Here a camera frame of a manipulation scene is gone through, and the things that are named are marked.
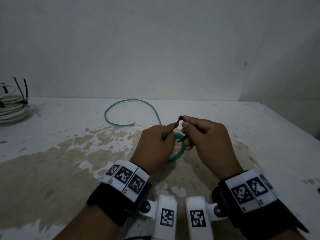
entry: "green plastic tubing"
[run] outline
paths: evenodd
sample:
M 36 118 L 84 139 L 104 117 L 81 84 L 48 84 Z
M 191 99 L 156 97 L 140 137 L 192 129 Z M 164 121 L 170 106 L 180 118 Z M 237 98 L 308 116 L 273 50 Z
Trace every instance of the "green plastic tubing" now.
M 124 103 L 124 102 L 128 102 L 128 101 L 137 101 L 137 102 L 142 102 L 142 103 L 145 103 L 147 105 L 149 105 L 154 113 L 155 113 L 155 116 L 157 117 L 157 120 L 159 122 L 159 125 L 162 125 L 161 121 L 160 121 L 160 118 L 159 118 L 159 115 L 157 113 L 157 111 L 154 109 L 154 107 L 149 104 L 148 102 L 146 101 L 143 101 L 143 100 L 140 100 L 140 99 L 125 99 L 125 100 L 121 100 L 119 102 L 116 102 L 114 103 L 113 105 L 111 105 L 109 108 L 106 109 L 106 112 L 104 112 L 104 118 L 106 119 L 106 121 L 110 124 L 110 125 L 113 125 L 113 126 L 118 126 L 118 127 L 130 127 L 130 126 L 134 126 L 134 123 L 132 124 L 115 124 L 115 123 L 112 123 L 110 121 L 108 121 L 107 119 L 107 113 L 109 112 L 110 109 L 112 109 L 114 106 L 116 106 L 117 104 L 120 104 L 120 103 Z M 174 136 L 176 138 L 176 141 L 179 141 L 183 138 L 183 135 L 180 134 L 180 133 L 174 133 Z M 177 160 L 178 158 L 180 158 L 182 156 L 182 154 L 184 153 L 184 150 L 186 149 L 186 146 L 184 145 L 184 142 L 182 141 L 182 147 L 181 147 L 181 150 L 178 152 L 177 155 L 173 156 L 173 157 L 170 157 L 168 160 L 167 160 L 167 163 L 168 162 L 172 162 L 172 161 L 175 161 Z

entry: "black-and-white pattern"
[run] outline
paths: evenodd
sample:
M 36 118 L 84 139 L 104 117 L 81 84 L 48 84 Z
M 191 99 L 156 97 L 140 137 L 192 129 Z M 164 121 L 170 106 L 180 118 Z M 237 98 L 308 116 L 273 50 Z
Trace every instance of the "black-and-white pattern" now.
M 128 188 L 131 189 L 136 194 L 139 194 L 140 191 L 143 189 L 143 186 L 145 183 L 146 183 L 146 181 L 144 181 L 138 175 L 134 175 L 132 180 L 128 184 Z
M 239 204 L 254 200 L 253 195 L 250 193 L 245 184 L 232 188 L 231 192 L 233 193 Z
M 114 178 L 126 184 L 133 172 L 126 167 L 122 166 L 120 170 L 115 174 Z
M 160 224 L 168 227 L 174 226 L 174 210 L 162 208 Z
M 112 176 L 113 175 L 113 173 L 118 169 L 118 167 L 119 167 L 120 165 L 112 165 L 112 167 L 108 170 L 108 172 L 106 173 L 106 175 L 110 175 L 110 176 Z
M 260 196 L 268 192 L 267 188 L 263 185 L 261 180 L 258 177 L 254 177 L 247 181 L 251 191 L 255 196 Z
M 205 214 L 203 210 L 190 210 L 192 227 L 206 227 Z
M 263 175 L 263 174 L 260 174 L 259 175 L 260 178 L 262 179 L 262 181 L 266 184 L 266 186 L 272 190 L 273 189 L 273 186 L 270 184 L 270 182 L 266 179 L 266 177 Z

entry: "table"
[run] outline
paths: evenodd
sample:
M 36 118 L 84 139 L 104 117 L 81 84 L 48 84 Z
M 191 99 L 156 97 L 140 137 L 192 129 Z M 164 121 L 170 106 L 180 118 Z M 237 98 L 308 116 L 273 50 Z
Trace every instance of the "table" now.
M 0 236 L 6 239 L 53 239 L 85 205 L 98 178 L 118 159 L 129 159 L 143 129 L 156 125 L 150 107 L 119 104 L 106 123 L 104 111 L 119 99 L 30 99 L 34 115 L 0 128 Z M 245 169 L 258 167 L 280 199 L 320 238 L 320 142 L 257 102 L 147 100 L 164 125 L 190 115 L 226 125 Z M 184 201 L 210 193 L 218 179 L 195 150 L 152 175 L 150 199 L 169 194 L 178 201 L 176 239 L 188 239 Z M 151 234 L 150 219 L 130 219 L 119 239 Z M 243 239 L 229 220 L 213 224 L 217 239 Z

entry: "hand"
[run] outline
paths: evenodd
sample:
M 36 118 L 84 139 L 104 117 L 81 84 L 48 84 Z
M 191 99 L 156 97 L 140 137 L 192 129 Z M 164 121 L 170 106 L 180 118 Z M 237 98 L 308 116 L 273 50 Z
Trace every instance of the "hand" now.
M 144 168 L 150 175 L 166 162 L 174 151 L 174 125 L 154 125 L 145 129 L 134 151 L 131 162 Z
M 226 127 L 210 120 L 184 115 L 182 133 L 188 134 L 184 143 L 189 151 L 195 146 L 201 161 L 223 180 L 243 171 L 232 148 Z

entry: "white cable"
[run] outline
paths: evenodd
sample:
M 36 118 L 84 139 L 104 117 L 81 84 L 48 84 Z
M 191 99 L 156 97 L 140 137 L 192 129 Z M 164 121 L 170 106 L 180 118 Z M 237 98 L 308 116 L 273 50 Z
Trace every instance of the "white cable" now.
M 22 103 L 22 96 L 14 94 L 17 89 L 12 85 L 0 84 L 0 86 L 14 88 L 13 91 L 0 95 L 0 101 L 4 104 L 4 108 L 0 107 L 0 127 L 15 124 L 27 117 L 31 109 Z

